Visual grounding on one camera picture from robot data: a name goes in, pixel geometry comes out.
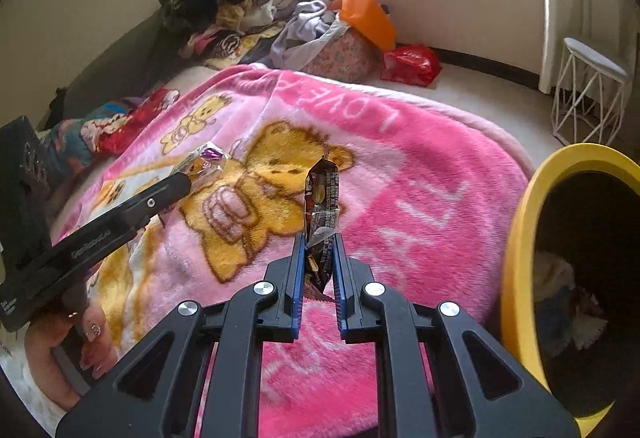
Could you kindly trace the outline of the left hand painted nails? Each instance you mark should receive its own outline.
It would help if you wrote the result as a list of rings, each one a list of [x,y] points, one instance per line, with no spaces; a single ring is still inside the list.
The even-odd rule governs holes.
[[[80,400],[68,379],[71,370],[91,371],[92,378],[98,380],[118,361],[105,313],[95,300],[77,317],[45,313],[32,320],[24,348],[35,384],[63,411]]]

